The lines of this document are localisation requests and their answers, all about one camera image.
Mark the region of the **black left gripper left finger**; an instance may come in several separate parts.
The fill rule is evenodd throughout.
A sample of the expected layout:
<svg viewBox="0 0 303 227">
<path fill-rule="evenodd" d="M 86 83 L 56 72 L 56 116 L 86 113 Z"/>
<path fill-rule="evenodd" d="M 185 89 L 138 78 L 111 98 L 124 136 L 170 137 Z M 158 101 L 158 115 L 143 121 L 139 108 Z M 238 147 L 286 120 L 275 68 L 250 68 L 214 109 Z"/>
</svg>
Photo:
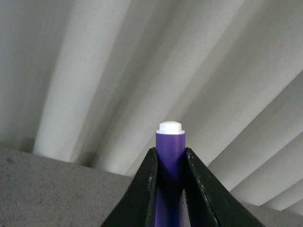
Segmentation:
<svg viewBox="0 0 303 227">
<path fill-rule="evenodd" d="M 102 223 L 103 227 L 155 226 L 157 171 L 156 149 L 151 148 L 122 199 Z"/>
</svg>

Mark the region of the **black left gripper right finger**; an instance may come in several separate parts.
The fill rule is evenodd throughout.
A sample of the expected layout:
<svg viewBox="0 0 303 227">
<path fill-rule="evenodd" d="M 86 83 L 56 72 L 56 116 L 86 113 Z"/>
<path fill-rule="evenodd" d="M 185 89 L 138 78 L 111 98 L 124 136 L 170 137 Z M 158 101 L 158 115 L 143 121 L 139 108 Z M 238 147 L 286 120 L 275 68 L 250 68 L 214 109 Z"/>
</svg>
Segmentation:
<svg viewBox="0 0 303 227">
<path fill-rule="evenodd" d="M 185 151 L 185 194 L 192 227 L 263 227 L 201 161 Z"/>
</svg>

